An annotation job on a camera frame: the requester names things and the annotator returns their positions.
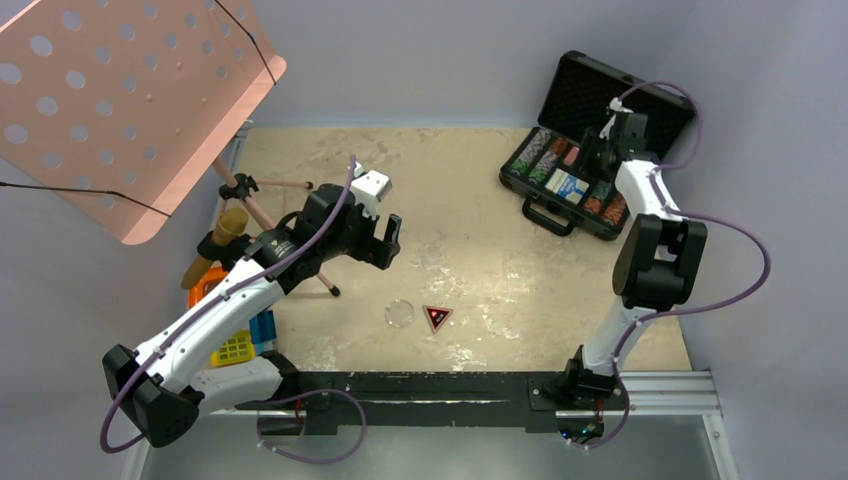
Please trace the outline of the triangular all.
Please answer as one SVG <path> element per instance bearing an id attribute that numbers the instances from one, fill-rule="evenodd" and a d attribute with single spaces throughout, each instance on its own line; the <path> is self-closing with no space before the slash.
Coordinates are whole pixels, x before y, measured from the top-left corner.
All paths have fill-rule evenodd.
<path id="1" fill-rule="evenodd" d="M 432 332 L 436 333 L 444 324 L 447 323 L 447 320 L 450 318 L 453 310 L 446 307 L 424 305 L 423 312 Z"/>

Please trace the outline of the blue playing card deck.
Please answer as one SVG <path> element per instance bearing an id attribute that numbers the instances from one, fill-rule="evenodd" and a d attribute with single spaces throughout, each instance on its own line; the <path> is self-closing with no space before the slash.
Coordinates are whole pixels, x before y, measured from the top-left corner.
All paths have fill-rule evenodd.
<path id="1" fill-rule="evenodd" d="M 555 169 L 545 184 L 545 189 L 562 200 L 579 205 L 590 184 L 562 169 Z"/>

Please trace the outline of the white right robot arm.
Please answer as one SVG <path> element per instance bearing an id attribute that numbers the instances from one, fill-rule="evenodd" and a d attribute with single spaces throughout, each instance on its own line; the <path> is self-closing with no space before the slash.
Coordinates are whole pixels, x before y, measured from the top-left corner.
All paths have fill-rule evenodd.
<path id="1" fill-rule="evenodd" d="M 617 101 L 607 115 L 589 141 L 585 164 L 591 176 L 612 183 L 634 221 L 612 273 L 616 299 L 561 381 L 564 399 L 576 407 L 613 395 L 620 387 L 616 376 L 649 321 L 688 301 L 708 235 L 703 223 L 678 212 L 647 148 L 647 116 Z"/>

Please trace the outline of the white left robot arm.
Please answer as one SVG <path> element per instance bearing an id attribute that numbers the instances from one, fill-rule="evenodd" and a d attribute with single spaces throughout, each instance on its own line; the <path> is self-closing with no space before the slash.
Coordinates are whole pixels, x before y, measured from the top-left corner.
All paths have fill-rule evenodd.
<path id="1" fill-rule="evenodd" d="M 209 374 L 203 367 L 244 323 L 317 275 L 326 261 L 348 256 L 387 269 L 400 252 L 401 218 L 390 215 L 384 236 L 374 233 L 391 188 L 374 172 L 319 186 L 300 210 L 237 249 L 227 276 L 178 320 L 135 348 L 108 350 L 102 365 L 112 403 L 99 434 L 101 449 L 118 453 L 141 440 L 167 446 L 198 418 L 227 406 L 254 400 L 275 409 L 292 405 L 298 382 L 280 355 L 261 354 Z"/>

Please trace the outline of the clear round dealer button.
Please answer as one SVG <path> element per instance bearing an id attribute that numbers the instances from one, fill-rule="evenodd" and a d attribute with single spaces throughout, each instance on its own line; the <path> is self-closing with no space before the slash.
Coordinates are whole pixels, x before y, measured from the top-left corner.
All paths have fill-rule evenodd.
<path id="1" fill-rule="evenodd" d="M 414 320 L 415 310 L 413 305 L 403 299 L 391 301 L 385 308 L 386 322 L 395 328 L 405 328 Z"/>

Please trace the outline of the black poker chip case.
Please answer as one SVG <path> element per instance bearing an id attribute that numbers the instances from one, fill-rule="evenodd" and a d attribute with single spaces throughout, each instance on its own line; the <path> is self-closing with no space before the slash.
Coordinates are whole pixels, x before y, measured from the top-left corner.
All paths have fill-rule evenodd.
<path id="1" fill-rule="evenodd" d="M 558 62 L 536 126 L 499 170 L 501 184 L 522 198 L 522 213 L 526 219 L 561 237 L 581 228 L 602 240 L 611 241 L 618 238 L 629 216 L 628 208 L 621 223 L 616 227 L 605 225 L 601 220 L 602 212 L 617 193 L 611 182 L 609 183 L 612 190 L 598 216 L 583 209 L 584 203 L 599 181 L 590 182 L 582 176 L 581 143 L 587 128 L 599 131 L 607 123 L 607 107 L 610 101 L 620 94 L 626 96 L 626 107 L 648 116 L 647 147 L 658 156 L 668 153 L 678 136 L 695 117 L 693 104 L 683 95 L 657 86 L 643 86 L 641 79 L 577 50 L 566 52 Z M 511 175 L 510 165 L 539 128 L 552 132 L 550 140 L 523 175 Z M 527 176 L 531 169 L 559 137 L 569 142 L 567 150 L 540 185 L 528 184 Z M 574 167 L 566 167 L 563 165 L 563 157 L 572 146 L 580 148 L 579 160 Z M 564 201 L 545 189 L 547 180 L 557 168 L 590 184 L 579 205 Z"/>

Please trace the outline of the red playing card deck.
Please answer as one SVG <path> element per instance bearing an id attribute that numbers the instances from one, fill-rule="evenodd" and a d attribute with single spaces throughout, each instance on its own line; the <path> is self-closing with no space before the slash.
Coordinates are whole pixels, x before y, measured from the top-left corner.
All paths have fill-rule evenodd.
<path id="1" fill-rule="evenodd" d="M 563 157 L 563 165 L 566 167 L 574 167 L 579 160 L 580 148 L 572 146 L 566 155 Z"/>

